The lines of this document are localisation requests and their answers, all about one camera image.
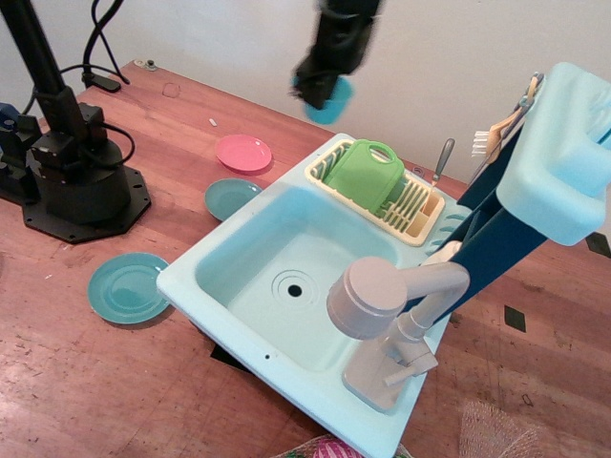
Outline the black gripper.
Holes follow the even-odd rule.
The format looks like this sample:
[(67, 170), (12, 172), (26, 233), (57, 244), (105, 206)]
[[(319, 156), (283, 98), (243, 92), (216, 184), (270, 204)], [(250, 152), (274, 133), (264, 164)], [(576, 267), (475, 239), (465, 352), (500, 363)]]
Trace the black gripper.
[(318, 1), (315, 40), (291, 80), (291, 92), (315, 109), (332, 98), (339, 79), (362, 63), (381, 1)]

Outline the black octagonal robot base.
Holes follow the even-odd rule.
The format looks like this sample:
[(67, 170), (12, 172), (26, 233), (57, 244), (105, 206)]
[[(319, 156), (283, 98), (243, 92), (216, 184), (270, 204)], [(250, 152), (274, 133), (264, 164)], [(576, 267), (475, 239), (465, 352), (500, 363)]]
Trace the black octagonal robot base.
[(71, 244), (127, 233), (151, 206), (140, 171), (89, 168), (75, 183), (37, 175), (27, 143), (1, 134), (1, 198), (21, 207), (24, 224)]

